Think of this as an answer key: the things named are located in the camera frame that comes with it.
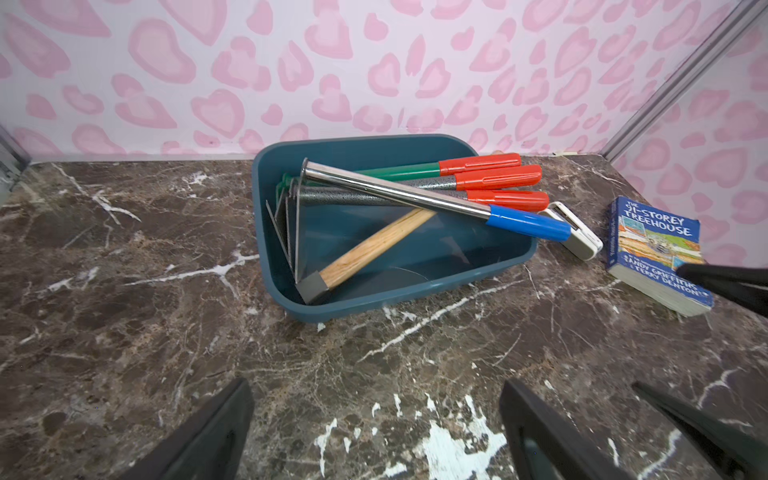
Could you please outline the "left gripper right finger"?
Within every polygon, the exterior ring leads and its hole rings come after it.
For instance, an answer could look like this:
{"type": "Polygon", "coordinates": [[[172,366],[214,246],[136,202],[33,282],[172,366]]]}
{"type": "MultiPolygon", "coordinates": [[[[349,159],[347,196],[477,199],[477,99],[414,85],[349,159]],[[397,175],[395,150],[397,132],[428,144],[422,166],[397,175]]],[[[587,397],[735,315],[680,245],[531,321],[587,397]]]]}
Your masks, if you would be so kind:
{"type": "Polygon", "coordinates": [[[499,400],[507,443],[520,479],[625,479],[627,473],[517,379],[499,400]]]}

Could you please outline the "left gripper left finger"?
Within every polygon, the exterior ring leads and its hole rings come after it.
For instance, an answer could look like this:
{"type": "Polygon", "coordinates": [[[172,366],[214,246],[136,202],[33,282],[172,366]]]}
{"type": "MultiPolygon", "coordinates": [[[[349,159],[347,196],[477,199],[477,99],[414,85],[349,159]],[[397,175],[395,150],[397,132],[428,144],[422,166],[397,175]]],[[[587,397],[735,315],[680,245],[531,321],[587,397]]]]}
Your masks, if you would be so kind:
{"type": "Polygon", "coordinates": [[[234,379],[121,477],[235,478],[254,407],[248,382],[234,379]]]}

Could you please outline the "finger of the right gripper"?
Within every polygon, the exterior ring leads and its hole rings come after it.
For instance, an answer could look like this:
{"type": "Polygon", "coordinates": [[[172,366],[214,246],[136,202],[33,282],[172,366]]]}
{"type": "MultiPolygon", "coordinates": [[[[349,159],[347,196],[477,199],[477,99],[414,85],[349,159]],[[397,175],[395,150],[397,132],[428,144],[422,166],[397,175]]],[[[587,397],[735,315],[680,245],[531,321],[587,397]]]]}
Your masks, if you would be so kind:
{"type": "Polygon", "coordinates": [[[745,268],[686,263],[676,274],[751,312],[767,316],[766,268],[745,268]]]}
{"type": "Polygon", "coordinates": [[[656,388],[636,381],[634,392],[692,443],[721,479],[766,479],[767,444],[656,388]]]}

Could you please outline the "wooden handled small hoe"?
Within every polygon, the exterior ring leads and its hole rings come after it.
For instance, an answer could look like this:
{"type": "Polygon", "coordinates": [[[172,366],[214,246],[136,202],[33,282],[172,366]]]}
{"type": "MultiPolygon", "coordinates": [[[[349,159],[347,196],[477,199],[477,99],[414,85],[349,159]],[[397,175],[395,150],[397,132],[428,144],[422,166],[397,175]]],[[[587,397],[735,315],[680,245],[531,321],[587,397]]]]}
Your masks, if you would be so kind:
{"type": "Polygon", "coordinates": [[[305,304],[312,304],[319,300],[327,292],[342,285],[393,248],[435,215],[434,211],[416,208],[380,229],[324,269],[314,272],[298,282],[296,287],[302,300],[305,304]]]}

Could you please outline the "chrome tool with blue grip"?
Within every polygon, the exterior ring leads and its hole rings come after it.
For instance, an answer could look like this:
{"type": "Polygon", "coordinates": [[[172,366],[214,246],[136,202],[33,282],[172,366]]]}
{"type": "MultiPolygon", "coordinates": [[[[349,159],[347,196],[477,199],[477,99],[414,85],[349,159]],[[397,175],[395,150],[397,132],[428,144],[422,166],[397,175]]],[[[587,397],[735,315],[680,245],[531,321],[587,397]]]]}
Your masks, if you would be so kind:
{"type": "Polygon", "coordinates": [[[483,205],[396,182],[311,162],[305,159],[301,177],[427,210],[441,210],[483,220],[486,225],[543,240],[564,242],[570,226],[558,220],[496,205],[483,205]]]}

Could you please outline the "green hoe with red grip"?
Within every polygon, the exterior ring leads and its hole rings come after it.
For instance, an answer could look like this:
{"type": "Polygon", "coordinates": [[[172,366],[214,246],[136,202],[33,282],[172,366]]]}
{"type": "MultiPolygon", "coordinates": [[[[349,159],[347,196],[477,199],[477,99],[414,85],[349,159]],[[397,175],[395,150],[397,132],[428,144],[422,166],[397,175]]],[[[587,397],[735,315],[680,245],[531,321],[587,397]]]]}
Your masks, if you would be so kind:
{"type": "Polygon", "coordinates": [[[518,153],[501,153],[396,167],[358,170],[358,173],[388,181],[406,181],[436,178],[469,171],[518,167],[521,165],[522,158],[518,153]]]}

